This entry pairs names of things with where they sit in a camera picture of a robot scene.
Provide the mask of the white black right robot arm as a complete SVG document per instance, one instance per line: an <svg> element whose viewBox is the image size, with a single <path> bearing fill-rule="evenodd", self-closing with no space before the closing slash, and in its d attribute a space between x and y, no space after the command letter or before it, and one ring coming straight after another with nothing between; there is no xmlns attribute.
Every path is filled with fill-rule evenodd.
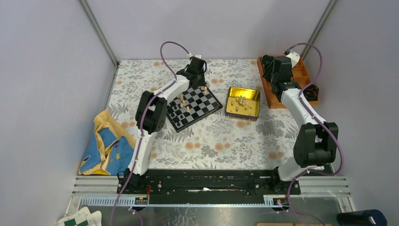
<svg viewBox="0 0 399 226"><path fill-rule="evenodd" d="M277 167L277 177L270 180L276 194L288 189L288 181L309 169L322 167L336 159L338 127L320 117L306 99L292 69L300 56L291 52L285 56L265 55L260 63L263 79L271 86L272 94L291 113L299 127L293 157Z"/></svg>

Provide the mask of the gold tin box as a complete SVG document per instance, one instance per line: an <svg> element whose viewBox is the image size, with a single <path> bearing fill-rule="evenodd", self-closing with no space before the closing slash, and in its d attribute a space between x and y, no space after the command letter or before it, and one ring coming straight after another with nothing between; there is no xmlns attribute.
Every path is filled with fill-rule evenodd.
<svg viewBox="0 0 399 226"><path fill-rule="evenodd" d="M225 116L240 120L257 121L260 112L260 91L229 87Z"/></svg>

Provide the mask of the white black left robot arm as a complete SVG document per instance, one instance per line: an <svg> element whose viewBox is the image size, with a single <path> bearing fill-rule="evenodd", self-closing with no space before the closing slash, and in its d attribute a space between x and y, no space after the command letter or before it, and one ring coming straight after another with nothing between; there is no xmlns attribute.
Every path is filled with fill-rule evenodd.
<svg viewBox="0 0 399 226"><path fill-rule="evenodd" d="M152 143L165 124L167 105L189 88L205 86L206 70L207 63L202 55L194 55L190 57L190 63L176 73L174 80L154 92L142 93L135 116L138 140L128 165L133 174L142 176L148 170Z"/></svg>

